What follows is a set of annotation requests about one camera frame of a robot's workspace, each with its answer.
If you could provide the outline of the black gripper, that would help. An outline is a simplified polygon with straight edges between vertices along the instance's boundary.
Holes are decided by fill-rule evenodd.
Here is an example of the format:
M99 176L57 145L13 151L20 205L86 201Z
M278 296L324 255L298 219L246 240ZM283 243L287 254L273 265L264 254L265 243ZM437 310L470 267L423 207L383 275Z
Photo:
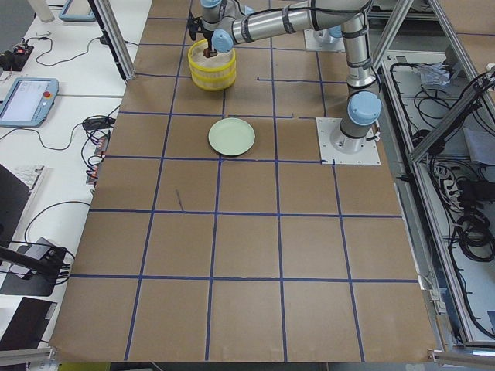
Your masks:
M207 48L213 49L213 44L212 44L213 32L208 31L208 30L204 30L203 36L207 40Z

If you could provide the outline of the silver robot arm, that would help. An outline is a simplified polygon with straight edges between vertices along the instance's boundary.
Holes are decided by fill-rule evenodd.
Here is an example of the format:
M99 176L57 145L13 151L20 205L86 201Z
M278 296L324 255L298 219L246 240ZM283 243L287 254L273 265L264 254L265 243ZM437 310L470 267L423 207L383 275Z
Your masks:
M253 11L238 1L202 1L202 14L189 16L191 39L202 34L205 55L228 53L234 46L253 43L306 29L323 31L340 27L348 76L347 108L338 128L330 135L339 152L355 154L363 149L367 133L382 110L377 95L377 75L370 54L367 12L369 1L302 1L282 8Z

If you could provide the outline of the square robot base plate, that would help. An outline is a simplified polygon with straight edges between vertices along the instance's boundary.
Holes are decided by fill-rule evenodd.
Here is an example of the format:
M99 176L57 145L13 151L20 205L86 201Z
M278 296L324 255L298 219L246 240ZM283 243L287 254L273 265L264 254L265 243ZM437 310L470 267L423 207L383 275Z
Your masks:
M316 131L323 165L381 164L377 141L370 128L363 138L348 138L340 130L340 118L317 117Z

